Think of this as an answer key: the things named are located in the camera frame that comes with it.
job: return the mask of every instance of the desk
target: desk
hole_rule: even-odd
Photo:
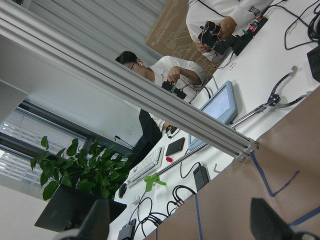
[[[282,5],[299,15],[313,2],[314,1],[312,0],[290,0],[282,3]],[[307,23],[312,18],[312,10],[313,8],[307,11],[304,15],[305,17],[302,18]],[[296,75],[278,88],[278,92],[280,93],[283,102],[290,102],[297,97],[304,95],[308,91],[313,91],[319,86],[319,83],[311,76],[306,56],[306,53],[314,49],[317,45],[307,44],[293,50],[285,50],[284,33],[286,28],[295,20],[295,18],[277,7],[271,8],[265,16],[269,20],[255,38],[239,56],[233,57],[227,67],[217,70],[213,75],[213,79],[207,85],[207,87],[214,93],[217,90],[215,82],[218,87],[227,80],[233,83],[238,106],[238,116],[235,120],[243,117],[260,104],[265,103],[274,85],[284,75],[291,72],[291,67],[293,65],[298,67]],[[307,37],[307,28],[298,23],[296,28],[288,36],[287,40],[289,46],[309,41]],[[200,108],[207,100],[207,92],[202,91],[197,96],[195,106]],[[296,105],[293,105],[284,109],[268,108],[264,112],[254,116],[237,127],[236,130],[245,136],[256,140],[261,136],[261,134],[265,133],[287,113],[289,113],[295,106]],[[168,139],[167,136],[164,136],[158,142],[156,147],[166,147],[169,143],[179,139],[180,137],[188,139],[188,134],[180,131],[172,139]],[[188,144],[185,143],[182,152],[173,155],[173,159],[176,160],[183,156],[187,148]],[[222,171],[232,162],[232,160],[233,158],[229,155],[211,146],[206,146],[183,161],[182,174],[185,175],[195,162],[202,162],[208,169],[209,178],[213,180],[218,175],[218,173],[214,172],[215,164],[217,164],[216,169],[218,171]],[[158,168],[157,171],[163,169],[169,164],[170,163],[164,160],[162,162],[162,166]],[[144,195],[144,197],[150,197],[152,199],[153,212],[167,212],[166,205],[168,201],[173,200],[172,189],[176,185],[183,184],[193,190],[196,189],[193,175],[190,174],[187,178],[181,179],[179,168],[179,166],[176,166],[160,176],[160,179],[163,182],[166,182],[167,186],[156,184],[151,192]],[[128,207],[110,225],[108,240],[116,240],[118,238],[119,230],[129,221],[131,212],[136,207],[135,205],[131,205],[134,197],[137,195],[141,197],[144,191],[145,183],[144,181],[141,181],[127,189],[127,192],[122,199],[119,199],[116,195],[115,201],[125,203]],[[190,193],[187,190],[182,189],[179,191],[179,196],[182,199],[186,199],[189,195]],[[143,219],[149,214],[150,205],[150,201],[148,200],[141,204],[139,212],[140,219]],[[150,234],[155,229],[155,226],[151,222],[146,222],[143,227],[146,235]],[[139,240],[143,238],[144,235],[139,227],[134,239]]]

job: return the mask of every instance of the white keyboard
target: white keyboard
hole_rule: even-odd
[[[161,146],[158,149],[153,149],[149,156],[146,156],[141,162],[134,166],[126,179],[127,187],[139,182],[145,176],[156,170],[161,166],[162,157],[164,155],[165,147]]]

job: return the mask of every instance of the window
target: window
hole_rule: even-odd
[[[31,170],[30,159],[44,149],[41,146],[43,136],[47,136],[52,154],[67,149],[75,138],[79,142],[78,151],[88,148],[96,137],[100,145],[115,145],[117,153],[114,157],[131,152],[114,141],[23,101],[0,124],[0,184],[42,199],[45,187],[40,185],[42,170],[39,166]]]

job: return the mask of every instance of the potted plant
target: potted plant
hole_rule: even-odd
[[[131,169],[131,163],[124,158],[130,157],[132,153],[119,154],[112,159],[116,153],[115,146],[99,146],[98,139],[94,140],[89,151],[81,149],[77,152],[79,143],[75,138],[67,150],[63,148],[56,155],[48,150],[47,136],[42,138],[41,145],[45,150],[32,158],[30,165],[32,170],[37,164],[42,169],[41,186],[50,181],[43,190],[44,200],[50,199],[60,184],[113,200],[115,192],[127,179]]]

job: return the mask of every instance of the computer mouse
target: computer mouse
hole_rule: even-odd
[[[124,182],[121,184],[121,186],[119,187],[119,191],[118,191],[118,195],[119,198],[122,199],[123,195],[125,194],[127,190],[127,184]]]

